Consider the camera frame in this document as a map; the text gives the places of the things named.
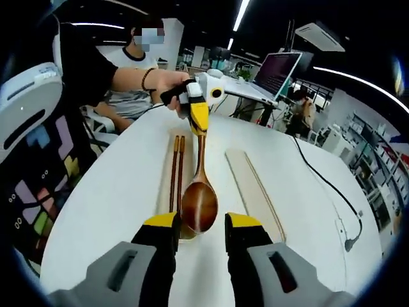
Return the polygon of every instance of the person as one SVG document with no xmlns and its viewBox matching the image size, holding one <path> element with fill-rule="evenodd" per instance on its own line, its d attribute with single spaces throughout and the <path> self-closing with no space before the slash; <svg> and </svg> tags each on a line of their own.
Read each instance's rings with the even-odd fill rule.
<svg viewBox="0 0 409 307">
<path fill-rule="evenodd" d="M 315 117 L 314 102 L 312 102 L 304 90 L 295 91 L 293 97 L 300 101 L 300 105 L 295 106 L 293 110 L 294 115 L 287 126 L 286 134 L 307 138 L 309 131 L 313 129 Z"/>
<path fill-rule="evenodd" d="M 97 106 L 108 90 L 156 90 L 160 95 L 189 79 L 184 72 L 118 68 L 76 26 L 59 23 L 55 15 L 43 15 L 41 20 L 39 25 L 27 25 L 26 35 L 7 46 L 13 50 L 1 79 L 6 82 L 39 64 L 57 63 L 53 42 L 59 35 L 61 97 L 53 112 L 31 124 L 32 128 L 21 123 L 14 132 L 19 138 L 0 159 L 2 223 L 13 246 L 36 264 L 42 261 L 51 229 L 67 198 L 96 160 L 80 107 Z M 180 112 L 176 97 L 168 108 Z"/>
<path fill-rule="evenodd" d="M 115 50 L 105 57 L 117 67 L 140 69 L 158 68 L 158 63 L 146 51 L 149 43 L 164 43 L 164 23 L 162 19 L 145 16 L 128 27 L 128 45 Z M 152 104 L 161 102 L 158 91 L 132 90 L 118 92 L 110 90 L 94 110 L 101 116 L 110 118 L 117 131 L 123 132 L 140 117 Z"/>
</svg>

